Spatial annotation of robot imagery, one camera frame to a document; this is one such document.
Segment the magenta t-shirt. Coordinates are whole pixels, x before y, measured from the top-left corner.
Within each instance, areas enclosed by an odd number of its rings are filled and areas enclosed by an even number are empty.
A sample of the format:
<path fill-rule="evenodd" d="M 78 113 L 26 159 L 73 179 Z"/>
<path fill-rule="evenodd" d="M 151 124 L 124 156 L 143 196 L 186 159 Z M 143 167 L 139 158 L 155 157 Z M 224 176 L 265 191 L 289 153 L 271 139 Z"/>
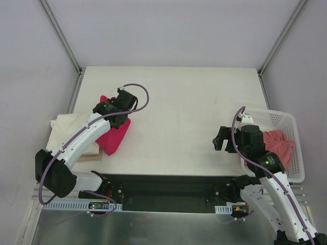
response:
<path fill-rule="evenodd" d="M 118 129 L 111 126 L 111 128 L 105 134 L 96 140 L 96 143 L 106 155 L 111 156 L 118 150 L 130 124 L 131 120 L 127 119 L 126 122 Z"/>

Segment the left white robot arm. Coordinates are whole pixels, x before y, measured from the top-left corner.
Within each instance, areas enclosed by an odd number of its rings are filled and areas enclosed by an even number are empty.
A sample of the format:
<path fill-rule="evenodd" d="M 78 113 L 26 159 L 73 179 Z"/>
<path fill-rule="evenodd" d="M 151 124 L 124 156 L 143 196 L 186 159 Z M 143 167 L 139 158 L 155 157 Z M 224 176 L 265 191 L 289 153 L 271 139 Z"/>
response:
<path fill-rule="evenodd" d="M 102 96 L 86 122 L 62 144 L 36 153 L 35 179 L 55 196 L 63 198 L 74 190 L 90 190 L 98 199 L 107 195 L 108 186 L 99 173 L 72 168 L 93 143 L 109 156 L 118 150 L 131 124 L 127 112 L 137 108 L 138 99 L 123 89 L 117 92 L 110 99 Z"/>

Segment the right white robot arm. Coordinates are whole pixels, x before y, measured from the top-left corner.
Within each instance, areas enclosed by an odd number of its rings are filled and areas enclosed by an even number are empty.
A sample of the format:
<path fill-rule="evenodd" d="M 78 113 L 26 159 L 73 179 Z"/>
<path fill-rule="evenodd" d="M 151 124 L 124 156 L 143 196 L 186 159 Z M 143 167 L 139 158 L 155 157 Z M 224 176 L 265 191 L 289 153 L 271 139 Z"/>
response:
<path fill-rule="evenodd" d="M 266 150 L 264 134 L 256 125 L 240 129 L 221 126 L 213 139 L 215 150 L 237 153 L 268 192 L 268 202 L 251 177 L 242 175 L 232 179 L 231 201 L 245 201 L 267 221 L 275 233 L 274 244 L 326 244 L 326 234 L 319 233 L 308 220 L 290 187 L 284 166 L 277 154 Z"/>

